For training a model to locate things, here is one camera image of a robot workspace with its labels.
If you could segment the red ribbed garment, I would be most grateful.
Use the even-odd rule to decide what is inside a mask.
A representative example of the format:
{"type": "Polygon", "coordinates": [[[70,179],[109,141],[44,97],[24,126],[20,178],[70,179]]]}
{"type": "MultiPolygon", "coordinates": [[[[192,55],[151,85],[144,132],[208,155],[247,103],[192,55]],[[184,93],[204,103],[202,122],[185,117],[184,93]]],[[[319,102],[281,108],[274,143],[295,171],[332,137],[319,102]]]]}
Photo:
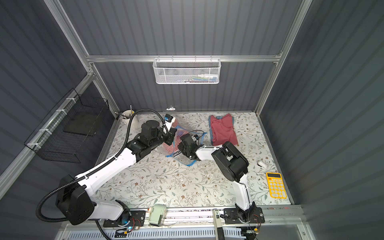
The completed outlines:
{"type": "Polygon", "coordinates": [[[234,129],[234,117],[226,114],[222,117],[212,117],[212,131],[214,146],[231,142],[233,145],[238,144],[238,138],[234,129]]]}

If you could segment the clear vacuum bag blue zip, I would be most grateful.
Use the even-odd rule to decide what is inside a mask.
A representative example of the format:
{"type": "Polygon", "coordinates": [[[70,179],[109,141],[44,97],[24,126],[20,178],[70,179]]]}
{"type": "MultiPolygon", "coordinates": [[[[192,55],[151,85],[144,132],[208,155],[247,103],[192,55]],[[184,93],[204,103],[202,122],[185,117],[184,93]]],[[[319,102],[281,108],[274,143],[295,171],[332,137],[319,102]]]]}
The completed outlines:
{"type": "Polygon", "coordinates": [[[207,133],[203,130],[193,130],[169,114],[166,114],[165,121],[167,128],[171,127],[171,132],[175,135],[170,145],[163,143],[158,150],[167,158],[172,158],[188,167],[192,166],[199,160],[196,151],[204,145],[203,141],[207,133]]]}

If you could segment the blue tank top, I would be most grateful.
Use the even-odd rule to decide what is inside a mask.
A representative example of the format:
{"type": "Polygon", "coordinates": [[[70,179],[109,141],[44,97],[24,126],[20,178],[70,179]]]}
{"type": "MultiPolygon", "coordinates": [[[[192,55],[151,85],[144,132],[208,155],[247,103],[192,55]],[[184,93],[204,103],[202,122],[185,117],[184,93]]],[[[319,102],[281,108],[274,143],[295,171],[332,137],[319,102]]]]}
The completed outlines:
{"type": "Polygon", "coordinates": [[[210,133],[210,140],[211,140],[211,145],[213,146],[214,143],[213,143],[213,131],[212,131],[212,117],[214,117],[213,115],[210,115],[209,118],[208,118],[208,121],[209,121],[209,133],[210,133]]]}

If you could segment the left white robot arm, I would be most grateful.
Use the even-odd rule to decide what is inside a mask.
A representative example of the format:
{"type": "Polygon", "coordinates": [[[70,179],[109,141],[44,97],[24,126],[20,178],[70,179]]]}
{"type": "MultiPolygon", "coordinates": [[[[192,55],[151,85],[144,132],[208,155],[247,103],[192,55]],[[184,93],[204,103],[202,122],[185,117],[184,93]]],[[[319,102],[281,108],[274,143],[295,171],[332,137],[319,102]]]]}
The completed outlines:
{"type": "Polygon", "coordinates": [[[77,175],[79,182],[60,190],[56,205],[72,225],[79,225],[87,220],[116,221],[120,227],[131,223],[130,209],[119,200],[101,201],[94,198],[96,191],[122,170],[134,165],[149,155],[158,146],[171,145],[176,129],[172,127],[175,118],[165,116],[165,124],[150,120],[142,124],[142,131],[129,141],[118,157],[104,161],[106,167],[98,165],[100,170],[91,170],[77,175]]]}

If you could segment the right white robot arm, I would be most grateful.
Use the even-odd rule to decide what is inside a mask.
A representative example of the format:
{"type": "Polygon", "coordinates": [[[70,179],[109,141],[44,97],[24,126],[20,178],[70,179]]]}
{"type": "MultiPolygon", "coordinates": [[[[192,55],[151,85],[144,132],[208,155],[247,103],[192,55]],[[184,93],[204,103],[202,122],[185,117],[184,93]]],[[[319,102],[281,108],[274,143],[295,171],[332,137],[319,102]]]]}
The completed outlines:
{"type": "Polygon", "coordinates": [[[178,146],[180,152],[191,160],[214,161],[223,176],[233,183],[236,203],[234,208],[225,208],[221,218],[229,224],[257,224],[265,223],[261,208],[252,200],[248,187],[249,161],[231,143],[221,146],[198,145],[193,137],[184,135],[178,146]]]}

